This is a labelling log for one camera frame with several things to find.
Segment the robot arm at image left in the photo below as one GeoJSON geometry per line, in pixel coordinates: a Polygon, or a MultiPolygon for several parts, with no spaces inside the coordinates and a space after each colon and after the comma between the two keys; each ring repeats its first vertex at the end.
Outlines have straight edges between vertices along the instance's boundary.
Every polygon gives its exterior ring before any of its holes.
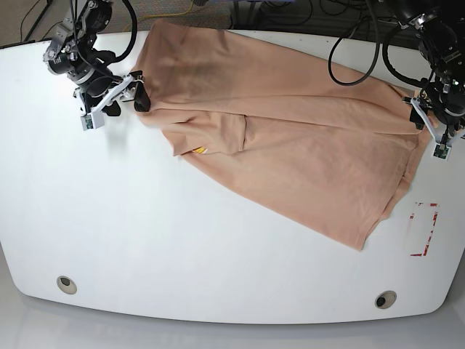
{"type": "Polygon", "coordinates": [[[125,60],[137,38],[137,17],[129,1],[123,2],[131,18],[131,36],[121,55],[97,50],[97,34],[103,31],[113,14],[112,1],[70,1],[69,11],[57,25],[43,61],[54,75],[65,74],[76,88],[73,96],[80,103],[81,123],[85,130],[105,124],[105,117],[121,115],[119,103],[132,102],[137,112],[150,110],[142,71],[117,76],[109,65],[125,60]]]}

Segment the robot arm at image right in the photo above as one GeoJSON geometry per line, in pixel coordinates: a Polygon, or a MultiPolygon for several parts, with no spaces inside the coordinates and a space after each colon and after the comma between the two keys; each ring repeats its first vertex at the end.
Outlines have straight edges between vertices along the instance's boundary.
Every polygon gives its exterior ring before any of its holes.
{"type": "Polygon", "coordinates": [[[435,143],[449,148],[464,132],[464,3],[460,1],[385,1],[398,26],[384,39],[382,58],[400,81],[420,89],[407,100],[411,121],[426,126],[435,143]],[[431,69],[429,78],[412,79],[389,61],[389,45],[399,32],[412,28],[418,50],[431,69]]]}

